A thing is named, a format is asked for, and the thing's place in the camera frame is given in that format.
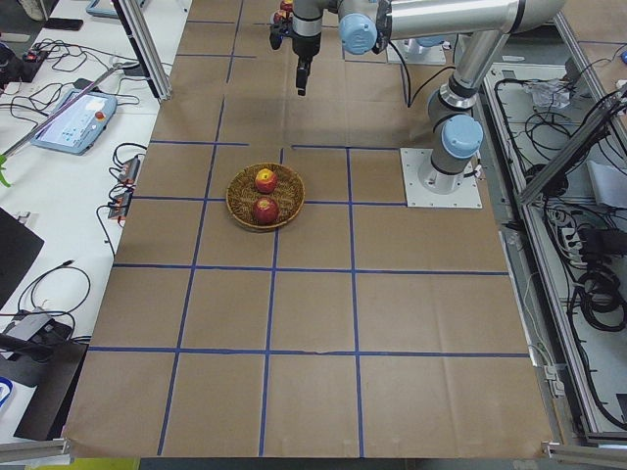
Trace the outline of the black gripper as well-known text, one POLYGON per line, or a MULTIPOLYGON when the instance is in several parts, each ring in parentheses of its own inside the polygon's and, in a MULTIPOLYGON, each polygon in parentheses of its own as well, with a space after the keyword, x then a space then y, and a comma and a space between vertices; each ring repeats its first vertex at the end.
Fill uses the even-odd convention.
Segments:
POLYGON ((319 53, 321 34, 303 36, 296 32, 292 34, 292 49, 299 57, 296 69, 296 88, 299 96, 307 94, 307 85, 311 73, 312 59, 319 53))

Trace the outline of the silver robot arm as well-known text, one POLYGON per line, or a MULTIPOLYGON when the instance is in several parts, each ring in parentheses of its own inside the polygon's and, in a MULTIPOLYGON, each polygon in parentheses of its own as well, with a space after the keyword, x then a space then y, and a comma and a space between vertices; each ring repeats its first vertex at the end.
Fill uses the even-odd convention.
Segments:
POLYGON ((469 178, 466 166, 477 157, 484 139, 471 109, 491 64, 493 47, 503 39, 499 29, 487 27, 495 7, 484 1, 296 1, 287 21, 273 30, 292 40, 300 95, 306 93, 312 61, 320 48, 326 11, 337 14, 343 47, 355 55, 380 53, 400 39, 471 32, 449 81, 429 100, 433 149, 417 172, 426 190, 439 195, 456 192, 469 178))

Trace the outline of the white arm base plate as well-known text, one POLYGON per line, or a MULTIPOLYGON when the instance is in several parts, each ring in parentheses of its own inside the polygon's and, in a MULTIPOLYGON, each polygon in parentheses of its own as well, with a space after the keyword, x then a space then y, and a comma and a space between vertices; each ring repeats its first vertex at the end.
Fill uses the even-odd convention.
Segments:
POLYGON ((402 148, 401 167, 408 208, 483 208, 472 161, 456 175, 438 171, 431 162, 431 149, 402 148))

